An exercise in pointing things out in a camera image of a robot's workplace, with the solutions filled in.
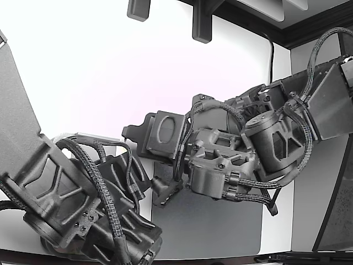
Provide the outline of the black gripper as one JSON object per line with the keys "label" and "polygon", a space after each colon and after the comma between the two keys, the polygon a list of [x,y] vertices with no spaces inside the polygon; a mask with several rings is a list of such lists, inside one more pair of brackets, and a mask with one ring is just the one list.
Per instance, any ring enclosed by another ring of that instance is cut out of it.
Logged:
{"label": "black gripper", "polygon": [[140,157],[171,165],[185,129],[186,116],[164,111],[148,113],[141,125],[124,126],[122,137],[137,143]]}

